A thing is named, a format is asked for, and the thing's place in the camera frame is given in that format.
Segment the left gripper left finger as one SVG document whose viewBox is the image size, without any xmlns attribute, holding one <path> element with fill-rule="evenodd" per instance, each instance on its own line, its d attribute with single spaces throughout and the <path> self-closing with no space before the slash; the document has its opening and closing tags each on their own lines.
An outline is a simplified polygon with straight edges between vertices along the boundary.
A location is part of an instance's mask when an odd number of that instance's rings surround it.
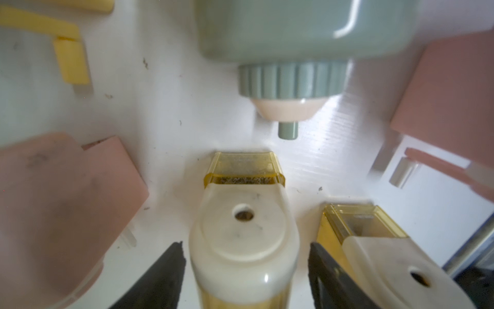
<svg viewBox="0 0 494 309">
<path fill-rule="evenodd" d="M 172 243 L 148 271 L 111 307 L 177 308 L 186 264 L 183 243 Z"/>
</svg>

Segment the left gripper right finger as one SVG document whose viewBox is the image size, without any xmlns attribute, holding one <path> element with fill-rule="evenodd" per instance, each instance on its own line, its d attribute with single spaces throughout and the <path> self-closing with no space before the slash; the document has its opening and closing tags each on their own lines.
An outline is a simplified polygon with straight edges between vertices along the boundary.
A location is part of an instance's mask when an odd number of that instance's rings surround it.
<svg viewBox="0 0 494 309">
<path fill-rule="evenodd" d="M 308 278 L 316 309 L 359 309 L 379 306 L 354 282 L 321 244 L 310 245 Z"/>
</svg>

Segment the pink sharpener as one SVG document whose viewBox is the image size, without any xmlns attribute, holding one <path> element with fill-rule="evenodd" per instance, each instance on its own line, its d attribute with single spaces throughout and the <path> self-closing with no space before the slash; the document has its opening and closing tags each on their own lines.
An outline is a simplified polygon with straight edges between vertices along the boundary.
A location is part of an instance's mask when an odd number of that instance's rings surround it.
<svg viewBox="0 0 494 309">
<path fill-rule="evenodd" d="M 459 167 L 407 148 L 390 183 L 403 187 L 419 165 L 493 201 L 493 31 L 431 42 L 392 117 L 391 128 L 463 157 Z"/>
<path fill-rule="evenodd" d="M 50 133 L 1 148 L 1 307 L 66 308 L 149 197 L 122 141 Z"/>
</svg>

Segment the green pencil sharpener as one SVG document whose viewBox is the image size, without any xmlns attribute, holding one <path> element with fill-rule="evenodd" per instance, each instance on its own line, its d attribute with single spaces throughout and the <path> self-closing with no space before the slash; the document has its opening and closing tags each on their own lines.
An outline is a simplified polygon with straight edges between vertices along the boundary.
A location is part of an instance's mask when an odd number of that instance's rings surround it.
<svg viewBox="0 0 494 309">
<path fill-rule="evenodd" d="M 201 54 L 238 66 L 238 87 L 284 140 L 343 92 L 351 60 L 394 54 L 418 1 L 194 1 Z"/>
</svg>

